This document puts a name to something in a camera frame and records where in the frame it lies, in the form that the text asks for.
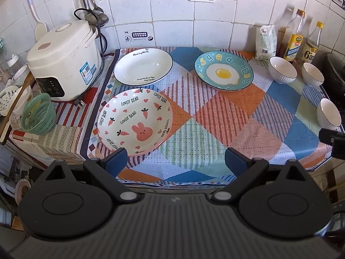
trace green colander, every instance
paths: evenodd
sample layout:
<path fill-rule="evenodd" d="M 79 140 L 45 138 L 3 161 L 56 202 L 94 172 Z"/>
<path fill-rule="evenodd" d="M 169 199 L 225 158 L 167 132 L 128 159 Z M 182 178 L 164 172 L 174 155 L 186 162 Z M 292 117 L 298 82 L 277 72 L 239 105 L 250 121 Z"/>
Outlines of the green colander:
<path fill-rule="evenodd" d="M 55 120 L 56 113 L 50 96 L 42 93 L 26 104 L 20 123 L 25 132 L 43 135 L 55 126 Z"/>

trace checkered tablecloth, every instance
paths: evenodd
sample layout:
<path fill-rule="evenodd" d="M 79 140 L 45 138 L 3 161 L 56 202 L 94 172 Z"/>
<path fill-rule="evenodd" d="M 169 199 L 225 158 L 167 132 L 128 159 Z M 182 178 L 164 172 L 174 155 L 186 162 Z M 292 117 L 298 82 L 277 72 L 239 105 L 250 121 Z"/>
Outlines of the checkered tablecloth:
<path fill-rule="evenodd" d="M 306 169 L 315 169 L 330 156 L 331 148 L 319 142 L 316 119 L 316 106 L 324 95 L 320 89 L 305 85 L 300 73 L 289 85 L 277 84 L 268 72 L 268 61 L 229 51 L 248 61 L 254 81 L 241 91 L 220 91 L 202 82 L 194 71 L 198 56 L 212 49 L 161 49 L 171 55 L 172 70 L 146 88 L 169 98 L 173 126 L 169 138 L 158 149 L 128 159 L 118 176 L 121 182 L 167 188 L 225 185 L 235 178 L 225 165 L 227 147 L 275 164 L 296 158 Z M 121 50 L 119 58 L 132 50 Z M 25 141 L 31 148 L 35 145 L 36 157 L 47 165 L 54 158 L 81 163 L 86 158 L 110 154 L 97 135 L 98 115 L 114 95 L 133 87 L 116 81 L 112 69 L 102 81 L 89 95 L 83 110 L 58 103 L 58 125 L 50 133 L 36 137 L 14 131 L 16 144 L 21 147 Z"/>

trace silver screw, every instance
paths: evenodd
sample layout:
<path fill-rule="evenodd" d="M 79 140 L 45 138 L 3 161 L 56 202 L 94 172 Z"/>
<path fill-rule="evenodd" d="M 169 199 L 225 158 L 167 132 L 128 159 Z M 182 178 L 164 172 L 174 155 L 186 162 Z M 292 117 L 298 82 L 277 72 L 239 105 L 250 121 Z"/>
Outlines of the silver screw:
<path fill-rule="evenodd" d="M 219 201 L 228 201 L 231 199 L 231 194 L 228 192 L 217 192 L 215 198 Z"/>
<path fill-rule="evenodd" d="M 137 194 L 132 191 L 123 192 L 120 194 L 120 198 L 124 201 L 132 201 L 137 198 Z"/>

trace power cord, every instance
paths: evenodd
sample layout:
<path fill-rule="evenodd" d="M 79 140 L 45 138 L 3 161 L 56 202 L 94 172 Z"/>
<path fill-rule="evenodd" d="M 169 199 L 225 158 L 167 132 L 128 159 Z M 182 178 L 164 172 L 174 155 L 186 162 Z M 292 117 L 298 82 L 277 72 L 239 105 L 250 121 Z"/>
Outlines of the power cord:
<path fill-rule="evenodd" d="M 89 90 L 90 87 L 93 86 L 93 84 L 98 80 L 98 78 L 99 78 L 99 77 L 102 75 L 102 73 L 103 73 L 104 66 L 105 66 L 104 53 L 105 53 L 105 51 L 106 51 L 106 49 L 107 49 L 107 47 L 108 47 L 108 42 L 107 42 L 106 37 L 101 33 L 101 26 L 99 25 L 98 18 L 97 18 L 97 16 L 93 13 L 93 11 L 90 10 L 90 9 L 86 9 L 86 8 L 78 8 L 78 9 L 76 9 L 76 10 L 74 11 L 74 16 L 75 16 L 77 19 L 79 19 L 79 20 L 82 20 L 82 19 L 77 15 L 77 12 L 79 12 L 79 11 L 86 11 L 86 12 L 89 12 L 89 13 L 91 13 L 91 14 L 94 16 L 94 18 L 96 19 L 96 21 L 97 21 L 97 30 L 98 30 L 98 33 L 99 33 L 99 43 L 100 43 L 100 46 L 101 46 L 101 57 L 102 57 L 102 68 L 99 69 L 99 72 L 98 72 L 97 77 L 96 77 L 96 78 L 94 79 L 94 81 L 89 85 L 89 87 L 88 87 L 80 96 L 78 96 L 78 98 L 74 101 L 74 105 L 75 105 L 75 106 L 80 106 L 80 107 L 82 107 L 82 106 L 85 105 L 85 102 L 82 101 L 82 99 L 83 99 L 85 93 Z M 104 48 L 103 48 L 102 37 L 104 38 L 104 41 L 105 41 L 105 47 L 104 47 Z"/>

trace pink bunny face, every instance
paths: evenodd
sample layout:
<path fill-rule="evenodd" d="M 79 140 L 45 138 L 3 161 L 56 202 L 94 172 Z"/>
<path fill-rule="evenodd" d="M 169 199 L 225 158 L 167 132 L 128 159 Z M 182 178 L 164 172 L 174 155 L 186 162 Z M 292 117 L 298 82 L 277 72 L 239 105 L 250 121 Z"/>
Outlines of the pink bunny face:
<path fill-rule="evenodd" d="M 138 126 L 132 126 L 132 130 L 137 134 L 139 141 L 149 139 L 153 133 L 152 128 L 145 127 L 143 123 L 138 123 Z"/>

